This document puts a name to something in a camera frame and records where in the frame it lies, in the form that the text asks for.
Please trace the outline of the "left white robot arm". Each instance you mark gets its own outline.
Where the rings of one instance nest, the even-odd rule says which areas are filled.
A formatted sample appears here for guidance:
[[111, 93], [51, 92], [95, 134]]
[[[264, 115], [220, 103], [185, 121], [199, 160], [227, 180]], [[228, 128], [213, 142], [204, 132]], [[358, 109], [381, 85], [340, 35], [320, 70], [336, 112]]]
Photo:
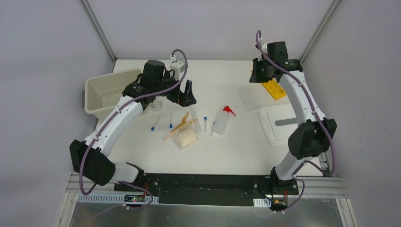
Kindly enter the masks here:
[[186, 62], [171, 58], [167, 69], [157, 60], [148, 60], [136, 80], [122, 91], [122, 97], [98, 129], [83, 141], [74, 140], [70, 145], [73, 170], [95, 184], [126, 182], [132, 191], [144, 186], [140, 168], [129, 163], [116, 163], [108, 157], [119, 137], [129, 124], [139, 116], [158, 96], [182, 107], [196, 104], [192, 93], [192, 81], [187, 80], [185, 90], [180, 85], [187, 70]]

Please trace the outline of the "clear plastic tube rack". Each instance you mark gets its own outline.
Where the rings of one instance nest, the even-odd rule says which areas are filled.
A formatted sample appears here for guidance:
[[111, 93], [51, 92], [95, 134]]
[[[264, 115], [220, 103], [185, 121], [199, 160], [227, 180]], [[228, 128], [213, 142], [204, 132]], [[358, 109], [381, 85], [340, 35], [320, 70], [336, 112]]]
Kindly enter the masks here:
[[237, 95], [247, 113], [256, 111], [262, 107], [252, 85], [238, 87]]

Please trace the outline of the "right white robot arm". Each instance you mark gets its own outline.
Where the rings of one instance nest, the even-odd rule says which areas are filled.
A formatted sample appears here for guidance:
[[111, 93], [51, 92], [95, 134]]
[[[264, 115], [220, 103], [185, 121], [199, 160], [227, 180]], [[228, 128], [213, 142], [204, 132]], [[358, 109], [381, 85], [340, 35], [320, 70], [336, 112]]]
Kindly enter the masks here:
[[298, 59], [288, 57], [284, 41], [262, 43], [256, 39], [255, 47], [261, 56], [254, 58], [250, 83], [275, 80], [285, 91], [296, 116], [297, 128], [288, 138], [288, 153], [272, 169], [268, 186], [275, 194], [287, 188], [303, 163], [319, 156], [332, 147], [337, 129], [334, 119], [320, 110], [306, 83], [304, 69]]

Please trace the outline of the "yellow test tube rack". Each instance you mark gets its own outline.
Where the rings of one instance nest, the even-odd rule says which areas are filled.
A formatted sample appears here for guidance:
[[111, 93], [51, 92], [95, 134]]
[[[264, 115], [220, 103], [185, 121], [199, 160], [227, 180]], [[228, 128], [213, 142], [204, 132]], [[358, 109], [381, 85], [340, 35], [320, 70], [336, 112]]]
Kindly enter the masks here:
[[279, 83], [275, 79], [270, 80], [269, 82], [262, 83], [262, 86], [275, 101], [287, 95], [284, 89], [279, 85]]

